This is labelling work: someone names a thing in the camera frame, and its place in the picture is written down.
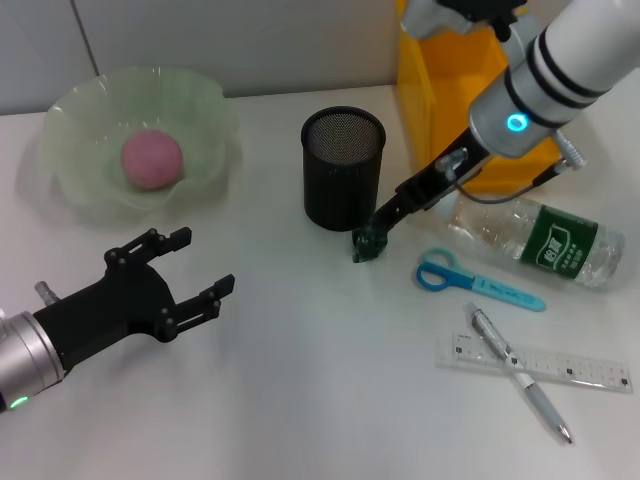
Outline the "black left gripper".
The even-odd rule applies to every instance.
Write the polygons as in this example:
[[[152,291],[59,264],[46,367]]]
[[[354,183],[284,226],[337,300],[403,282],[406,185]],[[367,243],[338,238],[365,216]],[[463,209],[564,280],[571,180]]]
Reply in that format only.
[[[192,230],[169,235],[152,228],[105,253],[104,277],[34,314],[68,371],[122,339],[145,334],[164,343],[219,316],[235,287],[229,274],[197,296],[175,304],[150,261],[191,244]]]

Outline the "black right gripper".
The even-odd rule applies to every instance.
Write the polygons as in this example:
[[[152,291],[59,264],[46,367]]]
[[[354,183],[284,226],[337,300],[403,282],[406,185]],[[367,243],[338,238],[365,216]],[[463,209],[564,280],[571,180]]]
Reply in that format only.
[[[396,194],[374,212],[366,225],[366,233],[374,238],[386,237],[405,217],[441,200],[454,188],[454,181],[462,184],[473,178],[489,159],[489,152],[470,128],[465,129],[438,160],[448,155],[454,155],[455,159],[447,166],[437,167],[433,161],[397,187]]]

